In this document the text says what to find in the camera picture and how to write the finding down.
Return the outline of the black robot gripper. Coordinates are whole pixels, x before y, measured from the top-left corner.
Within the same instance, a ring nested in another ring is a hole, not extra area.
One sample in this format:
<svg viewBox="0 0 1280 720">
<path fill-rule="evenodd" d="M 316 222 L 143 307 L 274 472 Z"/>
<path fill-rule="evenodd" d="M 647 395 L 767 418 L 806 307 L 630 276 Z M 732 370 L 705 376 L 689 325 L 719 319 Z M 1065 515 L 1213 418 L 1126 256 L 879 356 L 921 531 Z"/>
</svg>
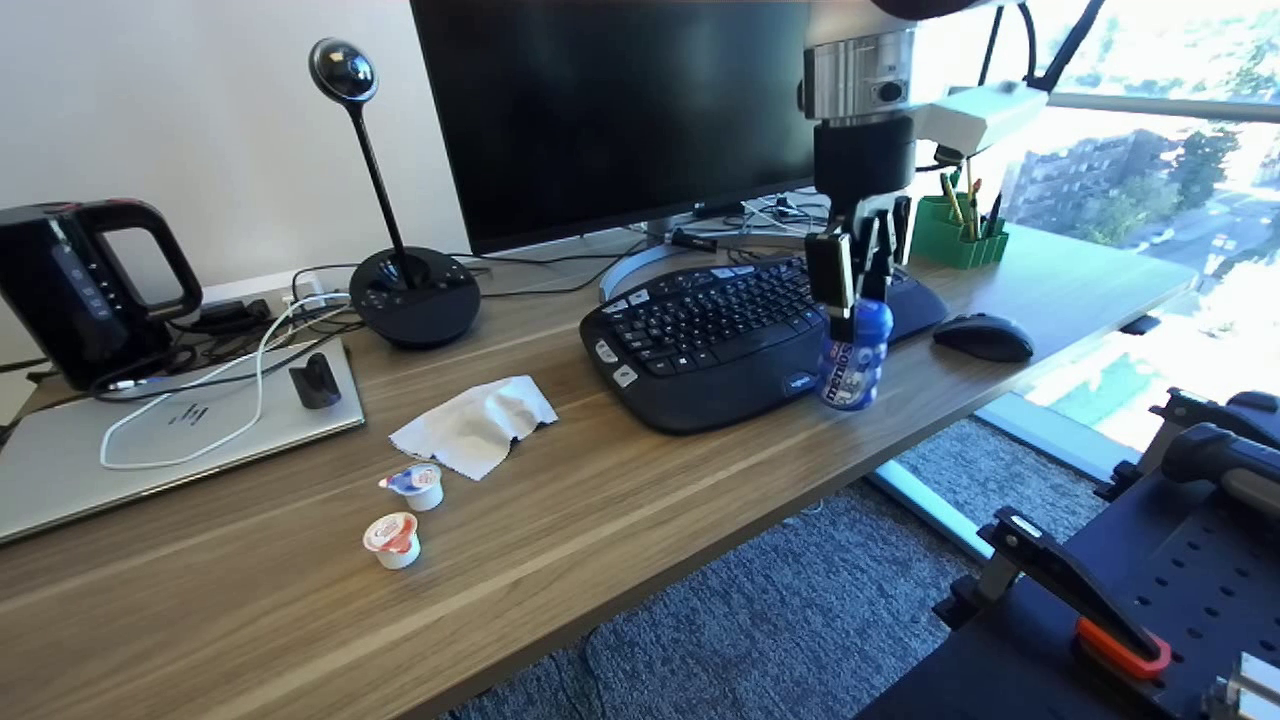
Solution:
<svg viewBox="0 0 1280 720">
<path fill-rule="evenodd" d="M 907 115 L 825 121 L 818 129 L 818 189 L 827 194 L 827 227 L 806 241 L 810 287 L 820 307 L 847 314 L 852 291 L 852 232 L 874 217 L 874 251 L 865 297 L 885 298 L 892 271 L 907 251 L 913 201 L 901 194 L 913 178 L 917 129 Z"/>
</svg>

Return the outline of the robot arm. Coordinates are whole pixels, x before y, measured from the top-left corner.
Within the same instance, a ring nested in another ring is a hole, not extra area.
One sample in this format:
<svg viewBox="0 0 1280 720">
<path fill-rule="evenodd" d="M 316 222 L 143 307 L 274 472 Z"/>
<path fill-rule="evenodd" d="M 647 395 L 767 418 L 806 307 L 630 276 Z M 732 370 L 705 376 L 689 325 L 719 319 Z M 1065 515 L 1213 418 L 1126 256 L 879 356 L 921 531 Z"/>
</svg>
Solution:
<svg viewBox="0 0 1280 720">
<path fill-rule="evenodd" d="M 940 33 L 917 48 L 921 22 L 984 5 L 1024 17 L 1031 50 L 1024 77 L 923 93 L 921 79 L 932 79 L 940 60 Z M 818 0 L 797 109 L 813 121 L 813 170 L 827 201 L 827 222 L 810 241 L 820 307 L 847 319 L 869 278 L 865 256 L 901 241 L 892 208 L 917 175 L 917 138 L 932 138 L 944 159 L 971 159 L 1019 131 L 1047 109 L 1099 8 L 1105 0 L 1086 0 L 1057 54 L 1039 64 L 1031 0 Z"/>
</svg>

